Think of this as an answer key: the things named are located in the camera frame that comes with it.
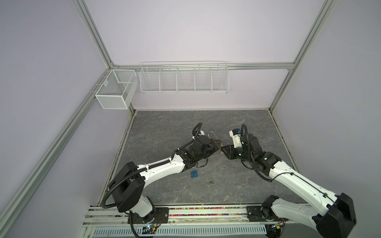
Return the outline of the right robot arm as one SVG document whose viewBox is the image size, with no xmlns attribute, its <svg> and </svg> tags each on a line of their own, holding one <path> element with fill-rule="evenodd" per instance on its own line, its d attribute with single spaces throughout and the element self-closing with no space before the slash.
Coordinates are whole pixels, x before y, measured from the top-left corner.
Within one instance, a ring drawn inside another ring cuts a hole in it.
<svg viewBox="0 0 381 238">
<path fill-rule="evenodd" d="M 288 219 L 316 230 L 323 238 L 347 238 L 357 224 L 353 199 L 312 182 L 291 168 L 277 155 L 263 151 L 257 137 L 247 126 L 229 132 L 232 145 L 222 147 L 229 160 L 240 160 L 267 182 L 278 181 L 307 205 L 288 202 L 276 195 L 269 196 L 254 215 L 267 221 Z"/>
</svg>

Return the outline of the brass padlock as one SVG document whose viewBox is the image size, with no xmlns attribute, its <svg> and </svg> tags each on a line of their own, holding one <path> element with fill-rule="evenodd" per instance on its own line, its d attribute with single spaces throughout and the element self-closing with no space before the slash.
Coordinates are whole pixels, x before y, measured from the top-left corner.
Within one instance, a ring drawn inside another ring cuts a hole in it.
<svg viewBox="0 0 381 238">
<path fill-rule="evenodd" d="M 217 137 L 213 131 L 208 132 L 208 137 L 215 143 L 215 146 L 218 150 L 222 148 L 222 141 Z"/>
</svg>

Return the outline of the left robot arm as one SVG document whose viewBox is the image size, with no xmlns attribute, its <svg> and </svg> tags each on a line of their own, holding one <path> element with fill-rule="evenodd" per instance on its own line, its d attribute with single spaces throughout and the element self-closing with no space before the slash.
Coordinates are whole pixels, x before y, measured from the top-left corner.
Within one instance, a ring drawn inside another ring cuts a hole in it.
<svg viewBox="0 0 381 238">
<path fill-rule="evenodd" d="M 200 122 L 192 130 L 191 141 L 176 148 L 165 159 L 140 165 L 126 163 L 109 183 L 100 207 L 116 207 L 120 213 L 127 212 L 129 218 L 136 215 L 144 223 L 153 221 L 157 210 L 151 199 L 142 194 L 144 188 L 169 175 L 195 168 L 199 161 L 207 161 L 221 148 L 221 141 L 205 135 L 201 127 Z"/>
</svg>

